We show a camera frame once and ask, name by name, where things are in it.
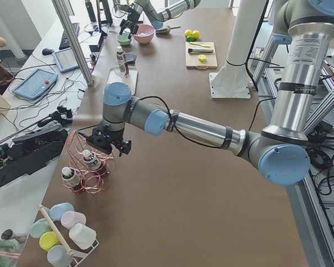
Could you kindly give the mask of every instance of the keyboard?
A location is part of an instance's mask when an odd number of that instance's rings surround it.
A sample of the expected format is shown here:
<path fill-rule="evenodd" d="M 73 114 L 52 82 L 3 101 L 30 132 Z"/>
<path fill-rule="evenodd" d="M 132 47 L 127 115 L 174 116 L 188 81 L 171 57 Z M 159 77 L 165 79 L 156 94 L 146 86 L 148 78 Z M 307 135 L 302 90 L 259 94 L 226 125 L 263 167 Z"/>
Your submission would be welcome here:
<path fill-rule="evenodd" d="M 78 36 L 79 23 L 72 23 L 72 27 L 73 27 L 74 32 L 76 33 L 76 36 Z M 63 32 L 59 49 L 63 50 L 63 49 L 69 48 L 69 47 L 71 47 L 71 45 L 69 44 L 68 35 L 67 35 L 66 32 Z"/>

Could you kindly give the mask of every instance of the spoon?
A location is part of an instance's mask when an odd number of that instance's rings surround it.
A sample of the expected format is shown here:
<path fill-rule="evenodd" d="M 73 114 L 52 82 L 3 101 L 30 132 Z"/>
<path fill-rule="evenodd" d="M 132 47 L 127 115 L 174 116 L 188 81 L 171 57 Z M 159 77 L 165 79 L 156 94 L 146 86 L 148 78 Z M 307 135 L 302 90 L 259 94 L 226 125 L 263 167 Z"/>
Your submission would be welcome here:
<path fill-rule="evenodd" d="M 170 27 L 168 25 L 163 26 L 159 29 L 156 30 L 156 34 L 168 34 L 171 29 L 179 29 L 181 26 L 174 26 L 174 27 Z"/>

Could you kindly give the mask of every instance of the blue cup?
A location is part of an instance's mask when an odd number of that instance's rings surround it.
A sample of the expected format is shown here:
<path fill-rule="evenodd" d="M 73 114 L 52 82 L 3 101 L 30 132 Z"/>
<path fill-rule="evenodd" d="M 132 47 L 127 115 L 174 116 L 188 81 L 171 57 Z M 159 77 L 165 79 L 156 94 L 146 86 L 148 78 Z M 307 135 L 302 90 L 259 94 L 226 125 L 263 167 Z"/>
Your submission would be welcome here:
<path fill-rule="evenodd" d="M 51 207 L 50 217 L 52 218 L 52 220 L 60 221 L 62 218 L 62 215 L 66 213 L 67 211 L 74 211 L 73 205 L 68 202 L 59 203 Z"/>
<path fill-rule="evenodd" d="M 54 267 L 67 267 L 71 264 L 73 256 L 69 256 L 62 245 L 56 245 L 47 253 L 47 260 Z"/>

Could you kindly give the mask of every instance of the pink cup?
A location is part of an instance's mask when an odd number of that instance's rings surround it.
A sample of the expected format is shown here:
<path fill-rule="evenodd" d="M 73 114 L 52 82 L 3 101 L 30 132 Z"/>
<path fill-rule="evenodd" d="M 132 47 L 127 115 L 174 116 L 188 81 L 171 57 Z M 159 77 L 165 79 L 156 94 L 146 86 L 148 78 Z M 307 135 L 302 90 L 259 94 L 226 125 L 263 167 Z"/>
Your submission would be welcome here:
<path fill-rule="evenodd" d="M 75 224 L 84 224 L 87 219 L 83 213 L 76 211 L 67 211 L 62 215 L 61 224 L 68 230 L 73 227 Z"/>

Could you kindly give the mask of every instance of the bottle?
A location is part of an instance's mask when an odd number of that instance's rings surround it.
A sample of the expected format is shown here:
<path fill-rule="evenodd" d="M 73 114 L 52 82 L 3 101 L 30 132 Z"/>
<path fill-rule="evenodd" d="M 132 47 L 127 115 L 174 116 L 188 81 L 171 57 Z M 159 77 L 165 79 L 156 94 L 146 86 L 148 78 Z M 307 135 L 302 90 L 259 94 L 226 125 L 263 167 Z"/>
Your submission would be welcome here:
<path fill-rule="evenodd" d="M 71 189 L 74 193 L 84 191 L 85 181 L 81 179 L 81 176 L 77 171 L 70 167 L 62 168 L 62 181 L 65 186 Z"/>
<path fill-rule="evenodd" d="M 88 166 L 89 170 L 98 173 L 100 176 L 105 176 L 106 174 L 110 173 L 104 163 L 97 157 L 94 152 L 86 149 L 82 154 L 83 161 Z"/>
<path fill-rule="evenodd" d="M 125 62 L 125 68 L 126 68 L 125 75 L 128 75 L 129 74 L 129 66 L 127 65 L 127 62 L 126 62 L 126 54 L 125 54 L 124 50 L 122 50 L 121 46 L 117 47 L 116 58 L 117 58 L 117 60 L 122 60 L 122 61 Z"/>

